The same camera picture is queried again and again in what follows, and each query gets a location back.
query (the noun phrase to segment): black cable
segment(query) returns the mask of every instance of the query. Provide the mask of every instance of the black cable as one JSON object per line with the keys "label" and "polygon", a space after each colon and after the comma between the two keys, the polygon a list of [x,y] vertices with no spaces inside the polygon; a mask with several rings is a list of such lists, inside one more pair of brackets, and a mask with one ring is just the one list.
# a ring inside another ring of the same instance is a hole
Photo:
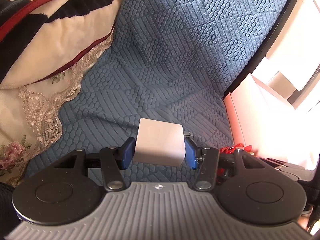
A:
{"label": "black cable", "polygon": [[312,209],[311,215],[309,217],[307,227],[310,227],[314,221],[317,222],[319,220],[320,220],[320,206],[314,206]]}
{"label": "black cable", "polygon": [[315,225],[315,223],[317,223],[317,221],[313,221],[308,229],[308,233],[311,232],[311,230],[313,229],[313,226]]}

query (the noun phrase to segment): red object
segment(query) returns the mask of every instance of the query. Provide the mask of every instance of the red object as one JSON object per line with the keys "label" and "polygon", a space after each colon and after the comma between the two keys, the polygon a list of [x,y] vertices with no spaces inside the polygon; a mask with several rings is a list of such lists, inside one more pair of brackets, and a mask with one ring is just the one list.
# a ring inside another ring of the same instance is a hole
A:
{"label": "red object", "polygon": [[[231,146],[231,147],[223,147],[219,150],[219,153],[225,153],[225,154],[233,154],[233,151],[235,149],[244,149],[246,152],[252,151],[252,145],[248,145],[244,147],[243,143],[238,143],[237,145]],[[221,176],[224,172],[224,169],[218,169],[217,176]]]}

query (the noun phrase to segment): floral embroidery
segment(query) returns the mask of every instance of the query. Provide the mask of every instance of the floral embroidery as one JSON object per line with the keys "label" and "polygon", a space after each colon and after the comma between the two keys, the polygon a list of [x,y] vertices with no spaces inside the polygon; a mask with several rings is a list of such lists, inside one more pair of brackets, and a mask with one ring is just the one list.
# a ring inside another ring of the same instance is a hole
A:
{"label": "floral embroidery", "polygon": [[[41,93],[36,93],[29,90],[28,86],[20,87],[19,97],[22,99],[23,111],[28,124],[31,126],[36,142],[33,144],[31,151],[23,154],[23,161],[17,163],[15,170],[4,170],[0,168],[0,177],[10,173],[10,176],[4,176],[5,179],[0,180],[13,187],[17,186],[18,181],[23,176],[25,169],[28,165],[28,161],[46,151],[54,142],[56,142],[62,135],[62,125],[58,118],[58,111],[62,104],[66,101],[70,101],[76,97],[81,88],[81,80],[86,71],[90,69],[97,58],[100,57],[103,51],[108,49],[113,41],[113,34],[109,36],[105,41],[93,47],[86,55],[84,55],[75,65],[70,67],[67,71],[70,71],[70,80],[68,80],[68,87],[64,90],[59,90],[56,93],[52,93],[50,98],[46,98]],[[63,76],[59,78],[52,77],[51,83],[57,83],[63,80]],[[0,160],[5,157],[0,153]]]}
{"label": "floral embroidery", "polygon": [[7,146],[4,144],[0,146],[0,176],[4,174],[4,171],[10,173],[11,169],[20,166],[23,162],[23,155],[32,146],[26,139],[26,135],[23,135],[20,143],[15,141]]}
{"label": "floral embroidery", "polygon": [[[69,74],[72,74],[72,70],[70,68],[67,71],[68,71]],[[61,72],[61,73],[56,74],[55,76],[50,78],[52,80],[51,84],[58,83],[60,80],[64,80],[64,77],[65,77],[65,72],[64,71]]]}

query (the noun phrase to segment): quilted fabric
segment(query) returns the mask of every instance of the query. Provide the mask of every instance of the quilted fabric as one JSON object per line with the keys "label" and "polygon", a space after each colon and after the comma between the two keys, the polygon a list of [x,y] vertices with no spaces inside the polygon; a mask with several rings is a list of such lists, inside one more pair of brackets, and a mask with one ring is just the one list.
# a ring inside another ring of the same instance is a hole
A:
{"label": "quilted fabric", "polygon": [[[199,145],[232,144],[223,92],[243,70],[287,0],[125,0],[115,39],[66,103],[63,135],[27,176],[74,148],[97,152],[135,137],[141,117],[181,123]],[[132,163],[129,181],[188,181],[185,163]],[[101,183],[99,171],[89,176]]]}

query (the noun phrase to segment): circular black disc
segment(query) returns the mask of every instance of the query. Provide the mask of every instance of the circular black disc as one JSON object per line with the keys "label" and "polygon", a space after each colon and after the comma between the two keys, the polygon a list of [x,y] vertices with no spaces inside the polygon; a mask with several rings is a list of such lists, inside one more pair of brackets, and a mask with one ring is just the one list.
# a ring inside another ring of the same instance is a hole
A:
{"label": "circular black disc", "polygon": [[90,214],[99,204],[99,187],[72,171],[54,171],[29,178],[16,187],[13,205],[20,217],[41,225],[62,225]]}
{"label": "circular black disc", "polygon": [[275,225],[301,215],[306,193],[300,184],[272,168],[245,169],[222,184],[218,199],[242,221]]}

